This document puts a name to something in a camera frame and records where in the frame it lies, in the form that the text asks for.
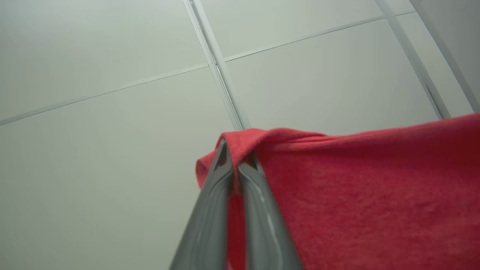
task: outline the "fabric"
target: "fabric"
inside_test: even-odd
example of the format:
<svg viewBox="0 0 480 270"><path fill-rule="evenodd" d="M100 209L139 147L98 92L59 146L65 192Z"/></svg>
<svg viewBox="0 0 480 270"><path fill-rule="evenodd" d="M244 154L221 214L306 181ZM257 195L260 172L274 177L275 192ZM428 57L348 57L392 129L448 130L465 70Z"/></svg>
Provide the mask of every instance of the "fabric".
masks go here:
<svg viewBox="0 0 480 270"><path fill-rule="evenodd" d="M480 114L348 136L223 137L234 168L255 151L305 269L480 269ZM197 162L200 187L214 156ZM228 201L235 270L245 269L244 219L237 192Z"/></svg>

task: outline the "towel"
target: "towel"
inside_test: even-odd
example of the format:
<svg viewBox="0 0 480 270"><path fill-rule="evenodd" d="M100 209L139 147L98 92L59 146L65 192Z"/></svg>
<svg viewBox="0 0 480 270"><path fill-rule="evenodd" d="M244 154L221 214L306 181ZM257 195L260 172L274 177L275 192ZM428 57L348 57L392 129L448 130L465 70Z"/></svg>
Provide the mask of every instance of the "towel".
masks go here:
<svg viewBox="0 0 480 270"><path fill-rule="evenodd" d="M480 114L347 136L222 138L235 169L257 155L305 269L480 269ZM197 161L200 187L215 153ZM227 257L243 270L237 171L233 182Z"/></svg>

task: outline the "metal bar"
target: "metal bar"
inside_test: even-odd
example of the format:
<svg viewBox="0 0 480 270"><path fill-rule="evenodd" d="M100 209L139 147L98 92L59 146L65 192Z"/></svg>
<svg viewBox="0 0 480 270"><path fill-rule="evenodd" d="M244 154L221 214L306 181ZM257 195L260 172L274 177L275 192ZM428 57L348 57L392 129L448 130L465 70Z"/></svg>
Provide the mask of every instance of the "metal bar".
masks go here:
<svg viewBox="0 0 480 270"><path fill-rule="evenodd" d="M460 70L460 67L458 66L455 58L453 57L452 53L448 49L447 45L445 44L442 36L440 35L440 32L438 32L437 28L433 25L432 20L428 16L426 10L423 8L421 2L410 0L410 3L417 11L418 15L420 16L423 23L425 24L425 27L427 27L427 30L430 32L430 35L432 36L433 40L437 44L438 49L440 49L440 52L443 54L458 84L462 88L463 93L465 94L465 97L470 103L470 106L472 107L473 111L480 112L479 101L475 97L475 94L473 93L472 89L470 88L470 85L468 84L467 80L463 76L463 73Z"/></svg>
<svg viewBox="0 0 480 270"><path fill-rule="evenodd" d="M397 37L398 41L402 45L403 51L405 52L410 64L412 65L417 77L427 94L430 103L437 114L439 119L450 118L450 113L448 112L447 107L445 106L440 93L438 92L435 84L433 83L430 75L427 72L427 69L423 65L420 57L418 56L415 48L408 39L407 34L403 30L400 22L397 20L390 6L385 2L385 0L375 0L380 7L380 10L384 13L392 31Z"/></svg>
<svg viewBox="0 0 480 270"><path fill-rule="evenodd" d="M218 67L218 72L225 86L225 95L229 97L231 104L233 106L233 111L236 113L236 116L240 122L241 129L251 128L250 121L248 120L247 114L241 105L239 97L235 91L233 81L228 71L227 64L223 58L220 47L215 39L213 30L208 22L207 16L203 9L202 4L199 0L192 0L190 6L193 10L193 15L196 17L196 21L199 24L199 28L203 32L203 39L205 44L209 48L210 55L214 58L216 66Z"/></svg>

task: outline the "red towel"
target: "red towel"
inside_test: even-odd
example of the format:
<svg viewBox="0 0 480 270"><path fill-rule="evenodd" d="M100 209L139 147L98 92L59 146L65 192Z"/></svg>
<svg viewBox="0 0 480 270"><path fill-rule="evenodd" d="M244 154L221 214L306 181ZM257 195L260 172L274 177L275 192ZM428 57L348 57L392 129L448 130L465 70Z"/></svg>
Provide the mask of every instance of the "red towel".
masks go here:
<svg viewBox="0 0 480 270"><path fill-rule="evenodd" d="M221 137L235 168L255 151L305 269L480 269L480 114L348 136ZM200 187L214 156L197 162ZM244 219L232 195L235 270L245 269Z"/></svg>

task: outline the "white ceiling tile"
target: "white ceiling tile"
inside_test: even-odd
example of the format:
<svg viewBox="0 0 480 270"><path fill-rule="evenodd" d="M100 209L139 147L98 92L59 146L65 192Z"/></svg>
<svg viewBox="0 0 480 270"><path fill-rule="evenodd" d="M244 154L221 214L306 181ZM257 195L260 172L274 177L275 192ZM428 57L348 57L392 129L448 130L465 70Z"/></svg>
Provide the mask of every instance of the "white ceiling tile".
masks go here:
<svg viewBox="0 0 480 270"><path fill-rule="evenodd" d="M374 0L202 0L224 57L382 16Z"/></svg>
<svg viewBox="0 0 480 270"><path fill-rule="evenodd" d="M2 265L167 269L225 131L208 68L0 126Z"/></svg>
<svg viewBox="0 0 480 270"><path fill-rule="evenodd" d="M386 19L227 65L256 128L344 135L438 119Z"/></svg>
<svg viewBox="0 0 480 270"><path fill-rule="evenodd" d="M4 0L0 120L205 63L180 0Z"/></svg>

